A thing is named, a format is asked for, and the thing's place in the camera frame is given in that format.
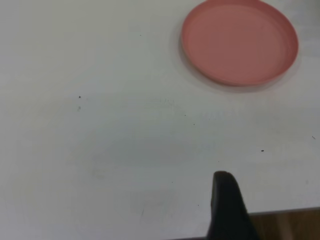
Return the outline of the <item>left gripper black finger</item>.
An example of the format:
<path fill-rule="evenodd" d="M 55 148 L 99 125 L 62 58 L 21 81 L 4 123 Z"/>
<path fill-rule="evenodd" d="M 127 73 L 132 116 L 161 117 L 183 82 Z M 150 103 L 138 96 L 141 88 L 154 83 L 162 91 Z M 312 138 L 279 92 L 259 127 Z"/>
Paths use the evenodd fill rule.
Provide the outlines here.
<path fill-rule="evenodd" d="M 258 240 L 259 235 L 250 219 L 239 185 L 227 171 L 213 174 L 211 221 L 207 240 Z"/>

